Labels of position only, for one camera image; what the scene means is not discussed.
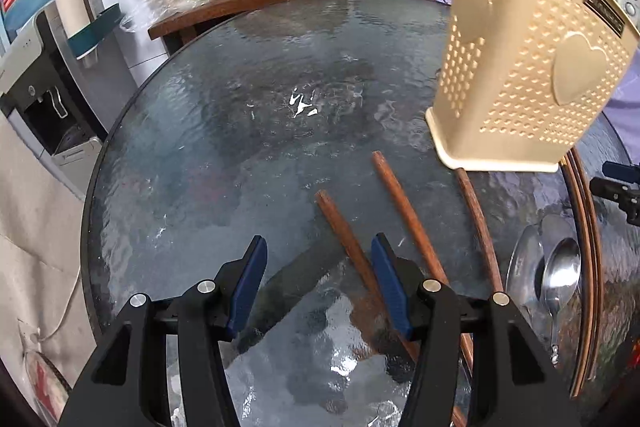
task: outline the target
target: wicker basket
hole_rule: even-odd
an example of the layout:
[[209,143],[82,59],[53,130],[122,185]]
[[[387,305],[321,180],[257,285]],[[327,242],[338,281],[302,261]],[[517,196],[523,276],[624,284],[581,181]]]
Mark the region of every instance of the wicker basket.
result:
[[453,0],[427,122],[449,168],[558,169],[638,47],[614,0]]

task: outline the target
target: paper towel roll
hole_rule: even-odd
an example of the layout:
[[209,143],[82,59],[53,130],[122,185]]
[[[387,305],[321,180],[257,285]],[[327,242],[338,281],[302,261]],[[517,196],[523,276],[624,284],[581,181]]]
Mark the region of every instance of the paper towel roll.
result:
[[92,16],[87,12],[86,0],[55,0],[66,38],[73,37],[88,26]]

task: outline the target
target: metal screw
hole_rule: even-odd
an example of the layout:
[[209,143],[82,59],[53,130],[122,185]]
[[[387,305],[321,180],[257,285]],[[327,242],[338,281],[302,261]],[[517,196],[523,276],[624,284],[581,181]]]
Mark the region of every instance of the metal screw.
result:
[[441,290],[442,284],[440,284],[435,279],[427,279],[425,282],[422,283],[422,287],[428,292],[436,293]]
[[551,346],[551,363],[556,365],[559,358],[558,346]]
[[136,293],[132,298],[129,299],[129,304],[131,304],[134,308],[139,308],[146,302],[146,295],[143,293]]
[[498,306],[506,306],[509,304],[509,296],[502,292],[494,293],[494,302],[498,304]]
[[216,283],[214,283],[213,281],[202,281],[200,282],[200,284],[198,284],[198,291],[200,293],[211,293],[213,290],[216,289]]

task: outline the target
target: wooden chopstick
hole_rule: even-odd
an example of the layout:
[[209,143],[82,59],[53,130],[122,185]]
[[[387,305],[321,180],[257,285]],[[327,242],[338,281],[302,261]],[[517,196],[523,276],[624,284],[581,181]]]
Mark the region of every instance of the wooden chopstick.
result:
[[569,193],[569,200],[572,209],[574,210],[575,228],[578,232],[578,244],[580,246],[582,288],[584,289],[584,294],[582,296],[582,319],[580,320],[580,341],[578,343],[577,360],[570,388],[571,397],[575,398],[580,394],[582,386],[584,385],[589,352],[591,350],[595,306],[593,266],[591,262],[589,225],[587,223],[586,213],[582,204],[582,198],[580,197],[580,187],[572,168],[569,155],[562,159],[560,167]]
[[602,243],[600,241],[600,229],[598,228],[598,218],[593,205],[593,198],[589,190],[589,182],[584,167],[580,160],[578,151],[574,148],[569,153],[572,161],[574,173],[580,186],[580,195],[586,210],[587,224],[589,236],[591,239],[591,255],[593,265],[593,290],[594,290],[594,317],[591,334],[590,353],[587,358],[587,367],[585,370],[585,378],[589,378],[593,371],[595,362],[598,358],[598,350],[600,349],[600,325],[602,322],[602,309],[604,307],[604,277],[602,276]]
[[471,180],[468,174],[466,174],[465,169],[456,169],[456,176],[460,182],[460,188],[462,189],[462,195],[465,197],[466,206],[468,206],[471,212],[471,217],[476,226],[476,232],[478,232],[480,247],[482,248],[482,254],[484,254],[484,263],[489,272],[489,279],[491,279],[491,286],[494,292],[504,292],[502,278],[500,277],[500,267],[498,267],[498,260],[495,258],[494,242],[491,239],[491,234],[486,225],[486,220],[484,219],[482,207],[476,196],[474,186],[471,184]]
[[[396,175],[391,170],[391,167],[387,163],[382,152],[375,151],[372,158],[373,165],[376,167],[376,171],[386,185],[386,188],[388,188],[391,193],[391,197],[396,204],[396,208],[398,208],[402,219],[404,219],[407,228],[414,237],[415,244],[417,245],[418,250],[420,250],[425,263],[427,263],[427,268],[429,269],[429,272],[431,272],[431,276],[448,285],[449,279],[447,278],[446,273],[444,273],[444,268],[433,249],[429,236],[422,226],[418,215],[415,213],[414,208],[411,206],[409,198],[406,197],[404,190],[402,190],[402,186],[396,178]],[[470,334],[463,333],[460,335],[460,347],[462,348],[462,354],[465,357],[466,365],[472,373],[474,367],[474,343]]]
[[[329,225],[334,230],[335,235],[338,236],[338,240],[340,240],[341,245],[344,247],[349,259],[351,259],[351,262],[353,263],[353,266],[362,278],[367,290],[369,290],[373,295],[373,298],[378,301],[378,304],[380,304],[382,309],[386,311],[382,293],[380,292],[380,286],[378,286],[378,280],[373,272],[371,263],[364,255],[364,251],[356,239],[356,236],[353,234],[349,223],[347,223],[344,217],[342,217],[342,214],[340,213],[340,210],[338,210],[334,200],[332,200],[325,190],[319,190],[316,192],[316,202],[318,203],[320,210],[322,210],[324,217],[329,222]],[[400,337],[400,341],[413,361],[417,362],[418,355],[420,354],[420,348],[418,345],[410,343],[402,337]],[[458,406],[454,406],[451,419],[456,427],[466,426],[465,416],[462,414],[462,411]]]

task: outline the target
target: textured glass tabletop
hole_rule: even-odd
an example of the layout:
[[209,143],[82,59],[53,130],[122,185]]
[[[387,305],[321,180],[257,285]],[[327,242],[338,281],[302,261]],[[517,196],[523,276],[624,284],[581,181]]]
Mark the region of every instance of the textured glass tabletop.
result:
[[[140,90],[105,145],[85,212],[88,307],[106,327],[136,292],[181,295],[240,257],[254,234],[269,262],[249,322],[221,345],[243,427],[390,426],[414,365],[314,201],[327,190],[365,251],[385,232],[426,268],[371,163],[381,150],[430,234],[458,293],[490,294],[457,181],[433,149],[433,103],[449,9],[425,0],[295,0],[207,32]],[[588,175],[628,162],[598,118],[578,146]],[[502,277],[526,225],[547,214],[575,233],[561,174],[472,173]],[[606,318],[580,402],[593,413],[638,328],[638,232],[596,202]],[[560,315],[558,369],[572,377],[579,292]],[[534,324],[548,342],[550,324]],[[168,352],[179,390],[175,344]],[[458,402],[468,403],[462,374]],[[172,393],[180,425],[178,394]]]

